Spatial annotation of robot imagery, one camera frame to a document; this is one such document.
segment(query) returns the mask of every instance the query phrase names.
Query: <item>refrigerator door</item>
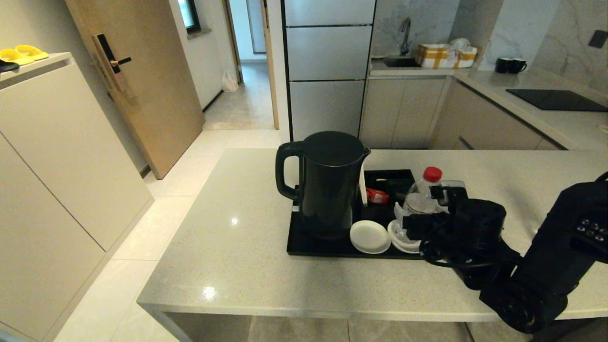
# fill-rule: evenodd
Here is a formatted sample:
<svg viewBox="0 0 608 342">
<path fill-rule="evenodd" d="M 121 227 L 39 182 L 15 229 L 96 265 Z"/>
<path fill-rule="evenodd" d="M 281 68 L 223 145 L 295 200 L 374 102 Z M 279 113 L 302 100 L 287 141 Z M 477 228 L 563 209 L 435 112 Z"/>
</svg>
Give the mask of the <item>refrigerator door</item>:
<svg viewBox="0 0 608 342">
<path fill-rule="evenodd" d="M 290 82 L 294 141 L 320 131 L 359 135 L 365 81 Z"/>
<path fill-rule="evenodd" d="M 376 0 L 287 0 L 287 26 L 371 24 Z"/>
<path fill-rule="evenodd" d="M 371 26 L 287 29 L 289 80 L 362 80 Z"/>
</svg>

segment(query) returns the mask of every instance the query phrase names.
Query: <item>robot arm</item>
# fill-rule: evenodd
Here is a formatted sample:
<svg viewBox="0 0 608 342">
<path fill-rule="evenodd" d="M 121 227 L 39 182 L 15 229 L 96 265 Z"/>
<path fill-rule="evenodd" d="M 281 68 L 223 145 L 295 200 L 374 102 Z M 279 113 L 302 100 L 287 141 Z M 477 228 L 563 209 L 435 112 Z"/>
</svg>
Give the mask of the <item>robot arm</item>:
<svg viewBox="0 0 608 342">
<path fill-rule="evenodd" d="M 415 229 L 408 236 L 422 240 L 427 261 L 453 268 L 467 287 L 481 290 L 479 299 L 509 326 L 535 333 L 564 311 L 567 295 L 594 262 L 608 263 L 606 175 L 563 190 L 523 258 L 500 236 L 504 207 L 469 199 L 463 188 L 435 189 L 447 194 L 453 214 L 435 220 L 434 228 L 427 222 L 422 238 Z"/>
</svg>

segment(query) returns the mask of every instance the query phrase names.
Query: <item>kettle lid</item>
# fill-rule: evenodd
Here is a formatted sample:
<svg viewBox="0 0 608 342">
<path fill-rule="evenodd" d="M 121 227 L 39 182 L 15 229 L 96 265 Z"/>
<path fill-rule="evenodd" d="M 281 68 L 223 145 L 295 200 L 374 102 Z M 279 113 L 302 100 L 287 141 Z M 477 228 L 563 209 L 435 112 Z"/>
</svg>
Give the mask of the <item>kettle lid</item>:
<svg viewBox="0 0 608 342">
<path fill-rule="evenodd" d="M 303 142 L 304 155 L 324 166 L 346 166 L 366 156 L 369 150 L 356 137 L 337 131 L 309 135 Z"/>
</svg>

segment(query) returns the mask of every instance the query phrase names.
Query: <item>white dish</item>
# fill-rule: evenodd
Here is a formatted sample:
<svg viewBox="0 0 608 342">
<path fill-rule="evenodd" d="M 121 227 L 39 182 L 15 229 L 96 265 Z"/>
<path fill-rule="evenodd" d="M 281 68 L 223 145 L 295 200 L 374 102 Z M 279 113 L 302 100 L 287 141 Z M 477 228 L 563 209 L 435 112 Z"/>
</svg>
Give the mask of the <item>white dish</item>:
<svg viewBox="0 0 608 342">
<path fill-rule="evenodd" d="M 393 232 L 394 226 L 397 224 L 397 220 L 392 220 L 389 223 L 389 227 L 387 229 L 387 234 L 389 235 L 390 241 L 398 250 L 404 253 L 417 254 L 420 252 L 420 241 L 412 241 L 407 238 L 407 236 L 397 237 L 395 232 Z"/>
<path fill-rule="evenodd" d="M 386 229 L 374 221 L 358 221 L 350 228 L 350 242 L 360 252 L 367 254 L 384 253 L 390 247 Z"/>
</svg>

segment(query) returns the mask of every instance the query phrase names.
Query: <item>black tray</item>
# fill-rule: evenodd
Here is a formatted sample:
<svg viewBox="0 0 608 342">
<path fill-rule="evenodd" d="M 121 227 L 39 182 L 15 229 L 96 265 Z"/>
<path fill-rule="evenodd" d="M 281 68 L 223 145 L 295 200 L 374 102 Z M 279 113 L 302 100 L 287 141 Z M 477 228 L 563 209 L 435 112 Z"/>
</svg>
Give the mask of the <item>black tray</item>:
<svg viewBox="0 0 608 342">
<path fill-rule="evenodd" d="M 369 205 L 363 207 L 361 197 L 358 198 L 358 205 L 354 208 L 353 222 L 360 220 L 371 220 L 380 223 L 386 228 L 389 222 L 395 219 L 393 207 L 395 202 L 400 202 L 402 189 L 408 189 L 414 182 L 410 170 L 378 170 L 365 171 L 365 183 L 368 187 L 381 188 L 376 180 L 380 178 L 390 178 L 403 180 L 400 182 L 399 189 L 378 189 L 388 192 L 391 200 L 386 206 Z M 291 212 L 291 222 L 289 224 L 289 236 L 287 238 L 287 253 L 292 256 L 320 256 L 320 257 L 364 257 L 376 259 L 409 259 L 422 260 L 419 254 L 404 253 L 395 246 L 390 245 L 388 250 L 381 254 L 366 254 L 358 251 L 350 242 L 350 236 L 346 235 L 340 240 L 323 241 L 310 237 L 302 229 L 302 220 L 298 204 L 293 203 Z"/>
</svg>

